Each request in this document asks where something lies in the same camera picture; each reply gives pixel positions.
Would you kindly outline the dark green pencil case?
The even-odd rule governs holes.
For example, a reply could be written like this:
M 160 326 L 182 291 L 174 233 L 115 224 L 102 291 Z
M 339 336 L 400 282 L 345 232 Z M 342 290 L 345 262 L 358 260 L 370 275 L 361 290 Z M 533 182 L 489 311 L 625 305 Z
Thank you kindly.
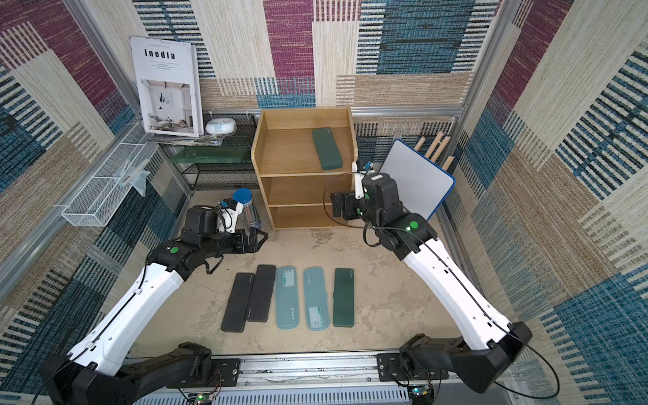
M 354 326 L 354 270 L 336 268 L 333 292 L 334 327 Z
M 337 170 L 343 167 L 343 158 L 332 134 L 331 128 L 315 128 L 312 140 L 322 170 Z

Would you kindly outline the light teal pencil case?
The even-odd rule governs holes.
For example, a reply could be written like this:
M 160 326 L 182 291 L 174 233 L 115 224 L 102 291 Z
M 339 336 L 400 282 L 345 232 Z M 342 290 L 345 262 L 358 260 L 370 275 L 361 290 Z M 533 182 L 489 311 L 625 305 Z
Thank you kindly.
M 330 326 L 327 289 L 323 268 L 304 271 L 305 315 L 309 330 L 320 332 Z
M 277 269 L 275 278 L 276 322 L 280 330 L 290 330 L 300 323 L 299 289 L 294 266 Z

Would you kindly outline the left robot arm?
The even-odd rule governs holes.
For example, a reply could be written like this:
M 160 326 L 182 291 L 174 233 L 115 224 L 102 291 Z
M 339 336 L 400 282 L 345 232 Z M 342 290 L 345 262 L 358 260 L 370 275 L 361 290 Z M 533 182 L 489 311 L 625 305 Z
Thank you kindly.
M 212 352 L 180 344 L 168 354 L 127 366 L 124 361 L 160 307 L 200 267 L 213 273 L 210 258 L 258 252 L 268 233 L 237 226 L 241 204 L 226 199 L 187 211 L 180 236 L 147 256 L 133 285 L 105 318 L 65 355 L 50 354 L 40 376 L 55 404 L 133 404 L 165 386 L 207 386 L 216 372 Z

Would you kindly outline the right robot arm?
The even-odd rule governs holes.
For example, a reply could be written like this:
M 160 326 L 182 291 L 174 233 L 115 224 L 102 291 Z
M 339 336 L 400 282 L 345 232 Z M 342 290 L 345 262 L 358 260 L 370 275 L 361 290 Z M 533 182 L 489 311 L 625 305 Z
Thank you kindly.
M 533 334 L 496 310 L 452 260 L 433 227 L 403 206 L 396 182 L 387 174 L 355 173 L 353 192 L 324 191 L 332 221 L 363 221 L 379 246 L 393 252 L 425 282 L 461 333 L 455 339 L 417 334 L 399 349 L 403 368 L 449 371 L 476 393 L 487 389 L 519 357 Z

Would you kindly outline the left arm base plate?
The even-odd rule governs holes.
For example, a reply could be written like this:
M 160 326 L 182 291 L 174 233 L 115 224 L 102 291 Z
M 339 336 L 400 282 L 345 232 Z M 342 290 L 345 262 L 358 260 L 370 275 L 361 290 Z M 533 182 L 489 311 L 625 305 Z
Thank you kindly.
M 197 369 L 167 388 L 232 387 L 238 382 L 241 360 L 236 358 L 202 360 Z

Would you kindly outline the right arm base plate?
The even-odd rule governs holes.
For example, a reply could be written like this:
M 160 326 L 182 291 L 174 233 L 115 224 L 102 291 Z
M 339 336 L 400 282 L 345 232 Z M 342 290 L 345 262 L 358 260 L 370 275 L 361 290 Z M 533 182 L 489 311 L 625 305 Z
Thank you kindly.
M 401 383 L 411 381 L 447 380 L 449 373 L 437 369 L 424 370 L 399 353 L 379 353 L 376 364 L 380 381 Z

